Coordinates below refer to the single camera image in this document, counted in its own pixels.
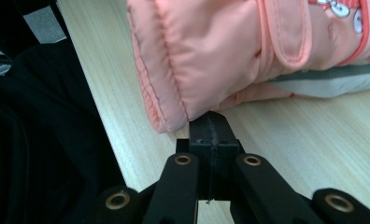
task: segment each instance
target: black fabric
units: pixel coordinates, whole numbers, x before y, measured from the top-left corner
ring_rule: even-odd
[[[124,185],[71,42],[38,45],[0,77],[0,223],[80,223]]]
[[[37,44],[39,41],[13,2],[0,0],[0,51],[14,60]]]

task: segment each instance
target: pink jacket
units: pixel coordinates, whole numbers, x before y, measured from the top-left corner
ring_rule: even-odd
[[[266,80],[370,62],[370,0],[127,0],[153,128],[289,96]]]

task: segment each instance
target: metal screw hole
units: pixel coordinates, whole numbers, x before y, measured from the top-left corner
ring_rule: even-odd
[[[130,202],[130,195],[124,191],[110,195],[106,200],[106,207],[110,210],[118,210]]]
[[[187,165],[191,163],[191,158],[188,156],[177,156],[175,161],[178,165]]]
[[[244,162],[251,166],[258,166],[261,165],[261,160],[254,157],[254,156],[247,156],[244,158]]]
[[[353,204],[342,196],[339,196],[337,194],[328,194],[327,196],[325,196],[324,199],[325,202],[327,202],[331,207],[338,211],[344,213],[350,213],[354,211]]]

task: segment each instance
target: cartoon print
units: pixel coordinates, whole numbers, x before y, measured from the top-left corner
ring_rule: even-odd
[[[355,8],[356,13],[353,18],[354,31],[357,34],[363,32],[363,15],[359,0],[308,0],[308,2],[309,4],[321,6],[323,10],[331,9],[334,15],[340,19],[348,17],[351,10]]]
[[[340,3],[335,0],[318,0],[318,4],[322,5],[322,8],[324,10],[328,7],[331,8],[333,13],[338,17],[338,18],[346,18],[350,14],[350,8],[346,6],[343,3]]]
[[[357,34],[363,32],[363,17],[360,9],[357,9],[356,14],[354,15],[354,30]]]

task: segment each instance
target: wooden table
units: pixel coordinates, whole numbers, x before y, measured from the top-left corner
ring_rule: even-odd
[[[94,101],[129,187],[159,179],[176,139],[157,134],[142,102],[123,0],[59,0]],[[299,193],[342,189],[370,207],[370,91],[285,99],[221,112],[247,152],[267,158]],[[199,203],[199,223],[231,223],[228,203]]]

